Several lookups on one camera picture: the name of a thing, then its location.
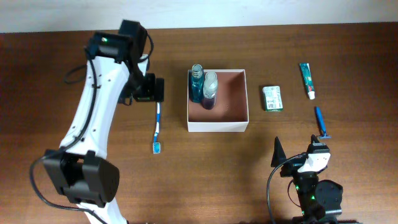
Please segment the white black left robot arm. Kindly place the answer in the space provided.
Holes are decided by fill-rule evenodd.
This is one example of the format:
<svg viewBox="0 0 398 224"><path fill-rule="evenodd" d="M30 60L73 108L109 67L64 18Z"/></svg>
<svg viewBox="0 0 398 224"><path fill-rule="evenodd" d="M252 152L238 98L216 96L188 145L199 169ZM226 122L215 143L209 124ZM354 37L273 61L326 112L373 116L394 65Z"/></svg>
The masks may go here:
<svg viewBox="0 0 398 224"><path fill-rule="evenodd" d="M124 20L116 34L95 32L85 48L86 76L72 124L59 149L38 159L59 195L72 205L51 207L84 212L90 223L127 223L116 200L119 169L108 162L109 130L117 104L164 101L164 79L149 73L144 53L147 30Z"/></svg>

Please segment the clear foaming soap pump bottle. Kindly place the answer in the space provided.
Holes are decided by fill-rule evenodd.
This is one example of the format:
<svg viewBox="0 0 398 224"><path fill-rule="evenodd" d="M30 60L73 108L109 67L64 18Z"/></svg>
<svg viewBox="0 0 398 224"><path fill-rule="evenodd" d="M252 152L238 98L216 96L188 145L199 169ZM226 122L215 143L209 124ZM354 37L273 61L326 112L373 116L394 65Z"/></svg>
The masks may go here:
<svg viewBox="0 0 398 224"><path fill-rule="evenodd" d="M206 110L212 110L216 103L218 91L218 77L215 72L208 72L203 84L202 106Z"/></svg>

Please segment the blue Listerine mouthwash bottle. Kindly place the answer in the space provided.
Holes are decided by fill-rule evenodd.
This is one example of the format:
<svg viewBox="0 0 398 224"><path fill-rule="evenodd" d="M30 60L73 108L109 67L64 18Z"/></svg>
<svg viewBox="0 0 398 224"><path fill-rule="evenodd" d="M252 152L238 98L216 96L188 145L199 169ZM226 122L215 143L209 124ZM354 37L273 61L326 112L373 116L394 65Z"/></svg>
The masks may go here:
<svg viewBox="0 0 398 224"><path fill-rule="evenodd" d="M203 67L200 64L194 64L190 78L191 99L194 103L201 103L202 101L204 79Z"/></svg>

